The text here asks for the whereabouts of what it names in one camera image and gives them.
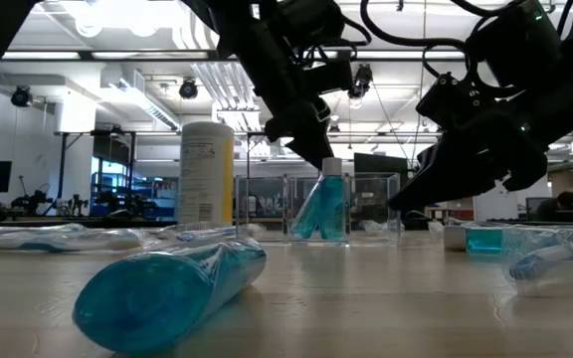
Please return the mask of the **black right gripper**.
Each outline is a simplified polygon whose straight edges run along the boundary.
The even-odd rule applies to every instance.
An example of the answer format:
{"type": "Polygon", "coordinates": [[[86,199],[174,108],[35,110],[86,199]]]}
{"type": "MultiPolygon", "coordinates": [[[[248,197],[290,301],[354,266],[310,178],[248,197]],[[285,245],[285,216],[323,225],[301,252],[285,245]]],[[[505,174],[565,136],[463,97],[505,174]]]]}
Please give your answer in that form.
{"type": "Polygon", "coordinates": [[[545,71],[559,63],[559,48],[537,1],[512,1],[482,17],[465,41],[465,77],[439,75],[417,106],[443,135],[417,155],[419,170],[388,200],[389,208],[473,197],[497,181],[509,191],[536,182],[546,159],[529,135],[530,108],[550,87],[545,71]]]}

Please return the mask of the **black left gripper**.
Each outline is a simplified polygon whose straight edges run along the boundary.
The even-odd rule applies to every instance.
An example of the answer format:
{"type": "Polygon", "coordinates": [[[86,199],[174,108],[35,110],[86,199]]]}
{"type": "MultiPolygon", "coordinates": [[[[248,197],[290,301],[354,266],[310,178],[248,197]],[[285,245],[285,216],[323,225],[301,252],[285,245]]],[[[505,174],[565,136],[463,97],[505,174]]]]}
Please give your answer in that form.
{"type": "Polygon", "coordinates": [[[290,149],[321,169],[334,156],[321,96],[350,83],[349,61],[324,49],[355,48],[341,37],[345,17],[333,1],[250,1],[245,15],[245,72],[271,114],[265,136],[293,137],[290,149]]]}

